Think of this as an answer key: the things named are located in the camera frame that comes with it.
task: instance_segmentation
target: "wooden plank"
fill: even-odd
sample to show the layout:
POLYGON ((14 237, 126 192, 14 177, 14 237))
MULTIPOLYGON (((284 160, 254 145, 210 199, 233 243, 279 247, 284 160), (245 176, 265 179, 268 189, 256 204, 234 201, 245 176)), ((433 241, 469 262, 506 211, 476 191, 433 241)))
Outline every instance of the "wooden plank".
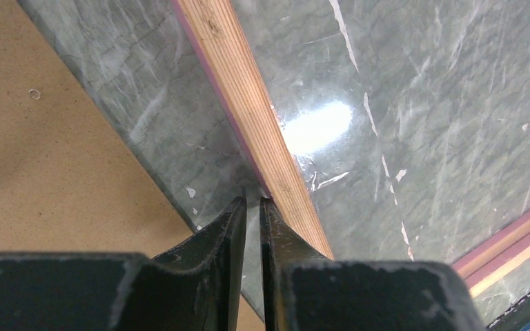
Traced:
POLYGON ((484 292, 502 277, 530 258, 530 233, 468 276, 466 281, 473 297, 484 292))
POLYGON ((458 259, 453 267, 477 295, 529 257, 530 211, 458 259))
POLYGON ((247 157, 285 221, 332 258, 326 235, 229 0, 173 0, 247 157))
MULTIPOLYGON (((191 234, 17 2, 0 0, 0 250, 152 257, 191 234)), ((244 299, 238 328, 264 330, 244 299)))

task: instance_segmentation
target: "pink edge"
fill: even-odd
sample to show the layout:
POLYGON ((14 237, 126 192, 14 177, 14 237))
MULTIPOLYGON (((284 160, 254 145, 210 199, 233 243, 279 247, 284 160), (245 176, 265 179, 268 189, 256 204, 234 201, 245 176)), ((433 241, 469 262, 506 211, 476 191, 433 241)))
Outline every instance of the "pink edge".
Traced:
POLYGON ((237 136, 237 139, 239 143, 241 144, 241 148, 243 149, 249 163, 251 163, 251 167, 253 167, 255 176, 257 176, 257 179, 261 183, 261 186, 263 187, 263 189, 266 191, 266 194, 268 196, 271 196, 269 189, 267 188, 267 185, 265 184, 265 180, 263 179, 263 176, 261 172, 259 171, 259 168, 257 167, 257 163, 255 162, 255 159, 253 158, 251 154, 251 150, 249 150, 248 145, 245 141, 245 138, 243 137, 237 122, 235 121, 233 113, 230 111, 230 108, 228 107, 228 104, 226 103, 224 94, 222 93, 222 91, 220 90, 220 87, 217 84, 216 76, 214 75, 214 73, 212 72, 210 68, 210 64, 208 63, 208 60, 206 59, 206 55, 202 51, 202 48, 200 47, 200 44, 198 43, 198 40, 196 39, 194 32, 192 31, 192 27, 190 26, 190 23, 188 22, 186 15, 184 15, 184 12, 182 11, 179 3, 176 0, 172 0, 171 2, 174 7, 176 18, 178 22, 180 23, 180 25, 182 26, 182 28, 184 29, 184 31, 186 32, 186 35, 188 36, 188 40, 192 44, 192 48, 194 48, 194 52, 196 53, 196 56, 198 57, 198 60, 200 61, 200 64, 202 65, 204 72, 206 73, 206 76, 208 77, 210 84, 212 84, 212 87, 214 91, 216 92, 218 99, 220 100, 220 104, 222 108, 224 109, 224 113, 228 117, 228 121, 230 122, 230 125, 233 127, 233 130, 235 131, 235 135, 237 136))
POLYGON ((497 233, 495 233, 492 237, 488 238, 486 241, 482 242, 480 245, 473 248, 470 252, 468 252, 466 255, 458 259, 452 267, 458 271, 466 264, 472 262, 472 260, 479 257, 481 254, 484 254, 488 249, 490 249, 493 245, 501 241, 503 238, 507 237, 509 234, 511 234, 516 229, 523 226, 526 222, 530 220, 530 211, 523 214, 521 217, 516 219, 515 221, 511 222, 507 227, 499 230, 497 233))
POLYGON ((501 268, 504 264, 516 257, 519 253, 523 252, 530 246, 530 233, 521 238, 521 240, 515 242, 511 247, 507 248, 503 253, 490 260, 487 264, 476 270, 473 274, 468 276, 464 281, 468 288, 472 288, 478 284, 485 277, 489 276, 497 269, 501 268))

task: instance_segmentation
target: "wooden stick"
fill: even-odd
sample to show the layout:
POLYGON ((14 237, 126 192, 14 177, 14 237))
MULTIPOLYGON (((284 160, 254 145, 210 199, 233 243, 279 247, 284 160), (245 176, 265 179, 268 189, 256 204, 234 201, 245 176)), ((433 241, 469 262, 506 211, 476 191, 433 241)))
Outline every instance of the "wooden stick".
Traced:
POLYGON ((530 211, 495 233, 453 264, 473 295, 530 257, 530 211))
POLYGON ((229 0, 173 0, 228 118, 285 221, 316 250, 330 245, 229 0))

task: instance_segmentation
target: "marble tabletop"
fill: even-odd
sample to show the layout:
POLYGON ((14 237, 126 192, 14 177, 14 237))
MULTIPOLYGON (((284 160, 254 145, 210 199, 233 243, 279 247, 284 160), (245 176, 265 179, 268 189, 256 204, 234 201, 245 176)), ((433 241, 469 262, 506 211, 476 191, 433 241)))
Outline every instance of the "marble tabletop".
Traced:
MULTIPOLYGON (((251 167, 169 2, 20 4, 182 216, 249 202, 251 167)), ((337 259, 451 263, 530 208, 530 0, 233 0, 337 259)), ((475 298, 485 322, 530 259, 475 298)))

